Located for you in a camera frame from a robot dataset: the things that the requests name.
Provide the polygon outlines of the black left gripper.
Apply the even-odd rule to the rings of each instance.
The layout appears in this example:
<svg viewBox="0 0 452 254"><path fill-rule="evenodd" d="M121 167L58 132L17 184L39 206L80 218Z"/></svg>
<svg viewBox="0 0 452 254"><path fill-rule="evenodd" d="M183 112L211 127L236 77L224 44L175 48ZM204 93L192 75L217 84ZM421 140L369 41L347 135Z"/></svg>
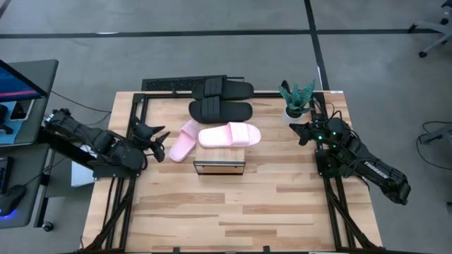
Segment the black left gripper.
<svg viewBox="0 0 452 254"><path fill-rule="evenodd" d="M147 126L140 122L140 119L134 117L131 120L132 125L132 140L133 143L142 150L148 150L152 146L153 156L158 162L165 159L165 146L163 142L168 137L170 132L166 132L154 141L151 141L153 135L162 131L165 126Z"/></svg>

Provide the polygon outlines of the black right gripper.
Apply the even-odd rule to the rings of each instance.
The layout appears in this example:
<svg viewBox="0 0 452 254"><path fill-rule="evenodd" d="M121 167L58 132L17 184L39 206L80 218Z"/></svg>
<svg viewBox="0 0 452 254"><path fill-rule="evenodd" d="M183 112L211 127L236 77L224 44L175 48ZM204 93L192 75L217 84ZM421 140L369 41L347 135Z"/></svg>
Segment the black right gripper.
<svg viewBox="0 0 452 254"><path fill-rule="evenodd" d="M336 145L336 132L330 127L330 121L311 123L290 123L289 127L299 135L299 145L305 146L310 140L321 144Z"/></svg>

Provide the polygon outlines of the pink slide sandal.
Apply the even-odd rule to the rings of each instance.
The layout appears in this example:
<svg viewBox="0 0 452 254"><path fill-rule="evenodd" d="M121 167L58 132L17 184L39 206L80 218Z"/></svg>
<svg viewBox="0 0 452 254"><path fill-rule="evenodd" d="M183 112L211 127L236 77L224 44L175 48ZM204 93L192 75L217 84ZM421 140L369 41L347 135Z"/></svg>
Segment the pink slide sandal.
<svg viewBox="0 0 452 254"><path fill-rule="evenodd" d="M203 147L249 147L261 140L260 130L248 123L229 122L224 126L203 129L198 141Z"/></svg>
<svg viewBox="0 0 452 254"><path fill-rule="evenodd" d="M179 131L179 136L169 151L169 157L174 162L182 162L195 148L199 123L193 119L186 122Z"/></svg>

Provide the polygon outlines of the black slide sandal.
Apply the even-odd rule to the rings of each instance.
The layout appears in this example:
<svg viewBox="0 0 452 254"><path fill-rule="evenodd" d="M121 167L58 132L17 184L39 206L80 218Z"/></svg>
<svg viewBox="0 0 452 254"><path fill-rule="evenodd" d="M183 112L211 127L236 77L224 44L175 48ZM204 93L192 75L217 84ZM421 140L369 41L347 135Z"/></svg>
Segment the black slide sandal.
<svg viewBox="0 0 452 254"><path fill-rule="evenodd" d="M191 118L202 124L248 121L253 108L247 102L223 101L219 97L209 97L189 104Z"/></svg>
<svg viewBox="0 0 452 254"><path fill-rule="evenodd" d="M197 100L209 97L219 97L223 100L243 100L254 95L254 86L251 83L225 78L209 78L195 85L191 94Z"/></svg>

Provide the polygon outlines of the green plant in white pot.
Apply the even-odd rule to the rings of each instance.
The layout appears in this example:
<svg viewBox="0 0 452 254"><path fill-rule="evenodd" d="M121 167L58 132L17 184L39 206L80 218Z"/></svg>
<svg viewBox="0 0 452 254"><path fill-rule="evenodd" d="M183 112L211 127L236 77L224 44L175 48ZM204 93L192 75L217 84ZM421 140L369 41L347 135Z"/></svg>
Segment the green plant in white pot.
<svg viewBox="0 0 452 254"><path fill-rule="evenodd" d="M284 110L284 117L288 123L298 123L304 114L313 109L310 103L313 101L312 96L314 88L316 87L316 81L313 80L308 83L302 89L298 84L293 85L293 89L290 89L289 83L283 80L278 87L279 93L286 102Z"/></svg>

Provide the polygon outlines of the black keyboard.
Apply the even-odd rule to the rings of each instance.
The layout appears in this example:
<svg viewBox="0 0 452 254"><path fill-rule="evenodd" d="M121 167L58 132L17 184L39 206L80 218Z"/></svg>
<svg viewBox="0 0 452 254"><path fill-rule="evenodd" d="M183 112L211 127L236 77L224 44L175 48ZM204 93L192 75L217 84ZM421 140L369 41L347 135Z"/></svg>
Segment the black keyboard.
<svg viewBox="0 0 452 254"><path fill-rule="evenodd" d="M13 166L12 157L0 157L0 194L6 192Z"/></svg>
<svg viewBox="0 0 452 254"><path fill-rule="evenodd" d="M149 78L143 79L142 91L191 91L192 87L198 84L204 84L207 79L223 78L226 75L202 75L202 76L188 76L178 78Z"/></svg>

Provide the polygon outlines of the white box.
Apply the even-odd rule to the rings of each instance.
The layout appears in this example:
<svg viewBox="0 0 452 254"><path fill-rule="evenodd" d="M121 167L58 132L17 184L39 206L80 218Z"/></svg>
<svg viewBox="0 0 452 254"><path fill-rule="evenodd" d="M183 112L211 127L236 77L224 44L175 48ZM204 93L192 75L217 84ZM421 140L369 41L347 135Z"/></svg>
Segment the white box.
<svg viewBox="0 0 452 254"><path fill-rule="evenodd" d="M71 163L71 186L80 187L95 182L93 171L75 161Z"/></svg>

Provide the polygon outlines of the grey desk with mouse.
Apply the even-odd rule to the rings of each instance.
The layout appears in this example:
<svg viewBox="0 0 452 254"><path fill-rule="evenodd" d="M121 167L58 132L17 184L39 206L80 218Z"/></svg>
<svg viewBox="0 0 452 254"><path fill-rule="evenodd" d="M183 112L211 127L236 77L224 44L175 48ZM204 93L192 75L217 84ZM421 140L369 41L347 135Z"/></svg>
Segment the grey desk with mouse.
<svg viewBox="0 0 452 254"><path fill-rule="evenodd" d="M0 229L27 226L35 206L49 146L35 144L0 148L0 157L12 157L13 163L7 187L25 185L26 191L17 207L6 216L0 215Z"/></svg>

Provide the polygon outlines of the grey stand leg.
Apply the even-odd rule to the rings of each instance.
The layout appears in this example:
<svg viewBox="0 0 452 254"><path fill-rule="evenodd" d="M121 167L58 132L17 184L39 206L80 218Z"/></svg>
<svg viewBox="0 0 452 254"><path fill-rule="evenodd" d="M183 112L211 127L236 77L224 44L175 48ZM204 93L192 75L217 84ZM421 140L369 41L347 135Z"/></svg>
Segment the grey stand leg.
<svg viewBox="0 0 452 254"><path fill-rule="evenodd" d="M420 137L420 143L423 145L428 145L434 140L445 139L448 141L450 146L452 146L452 124L445 125L436 131L427 133Z"/></svg>

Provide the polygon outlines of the smartphone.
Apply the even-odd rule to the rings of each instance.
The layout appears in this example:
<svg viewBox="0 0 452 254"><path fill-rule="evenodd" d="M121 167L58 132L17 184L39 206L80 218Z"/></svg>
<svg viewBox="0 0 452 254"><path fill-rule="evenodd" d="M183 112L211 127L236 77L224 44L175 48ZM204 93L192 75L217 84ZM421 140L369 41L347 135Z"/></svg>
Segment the smartphone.
<svg viewBox="0 0 452 254"><path fill-rule="evenodd" d="M33 99L17 101L10 115L12 121L25 121L32 110Z"/></svg>

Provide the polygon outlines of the light blue desk mat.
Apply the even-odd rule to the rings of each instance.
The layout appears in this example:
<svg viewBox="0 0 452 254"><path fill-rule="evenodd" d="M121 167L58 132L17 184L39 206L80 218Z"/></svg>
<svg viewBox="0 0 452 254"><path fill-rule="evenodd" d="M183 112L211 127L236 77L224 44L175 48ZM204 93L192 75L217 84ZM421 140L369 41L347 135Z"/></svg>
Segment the light blue desk mat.
<svg viewBox="0 0 452 254"><path fill-rule="evenodd" d="M12 121L10 115L16 102L0 102L0 147L27 145L36 139L40 123L36 118L35 102L27 120Z"/></svg>

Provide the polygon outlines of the computer monitor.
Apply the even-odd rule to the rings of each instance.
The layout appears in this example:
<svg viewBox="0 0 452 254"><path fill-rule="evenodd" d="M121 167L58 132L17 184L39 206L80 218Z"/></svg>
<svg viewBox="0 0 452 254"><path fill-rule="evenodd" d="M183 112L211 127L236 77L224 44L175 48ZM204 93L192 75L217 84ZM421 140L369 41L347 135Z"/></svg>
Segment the computer monitor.
<svg viewBox="0 0 452 254"><path fill-rule="evenodd" d="M48 97L47 92L0 60L0 102L41 99L45 97Z"/></svg>

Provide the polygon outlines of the black computer mouse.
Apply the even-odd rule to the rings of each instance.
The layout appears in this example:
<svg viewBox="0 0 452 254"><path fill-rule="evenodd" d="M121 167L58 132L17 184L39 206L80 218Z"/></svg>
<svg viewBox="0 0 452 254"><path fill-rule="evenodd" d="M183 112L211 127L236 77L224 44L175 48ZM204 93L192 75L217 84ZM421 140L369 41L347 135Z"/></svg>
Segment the black computer mouse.
<svg viewBox="0 0 452 254"><path fill-rule="evenodd" d="M26 193L25 185L14 185L0 195L0 217L9 216Z"/></svg>

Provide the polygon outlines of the black aluminium table frame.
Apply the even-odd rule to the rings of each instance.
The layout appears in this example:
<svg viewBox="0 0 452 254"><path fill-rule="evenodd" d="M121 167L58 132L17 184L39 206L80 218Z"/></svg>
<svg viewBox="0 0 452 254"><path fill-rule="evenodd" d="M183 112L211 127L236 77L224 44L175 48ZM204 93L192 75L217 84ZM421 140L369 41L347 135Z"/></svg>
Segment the black aluminium table frame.
<svg viewBox="0 0 452 254"><path fill-rule="evenodd" d="M195 152L183 162L168 159L179 129L189 120L191 95L171 92L117 92L108 129L125 134L133 96L150 95L145 122L170 131L165 160L151 159L136 180L125 253L332 251L335 249L323 179L317 174L315 143L298 145L283 121L285 100L277 93L249 100L251 125L260 143L245 147L243 175L198 175ZM355 177L343 181L348 210L359 229L382 246L368 187ZM112 247L117 254L124 215Z"/></svg>

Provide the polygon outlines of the wooden shelf with black frame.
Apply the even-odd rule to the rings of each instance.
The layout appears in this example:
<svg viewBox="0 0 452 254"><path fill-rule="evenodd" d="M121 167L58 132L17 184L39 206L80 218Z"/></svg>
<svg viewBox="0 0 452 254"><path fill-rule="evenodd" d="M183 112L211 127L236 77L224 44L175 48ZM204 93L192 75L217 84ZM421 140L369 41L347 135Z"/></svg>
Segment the wooden shelf with black frame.
<svg viewBox="0 0 452 254"><path fill-rule="evenodd" d="M227 123L201 125L201 131L207 128L224 126ZM194 168L199 176L241 176L246 167L245 147L207 148L196 143Z"/></svg>

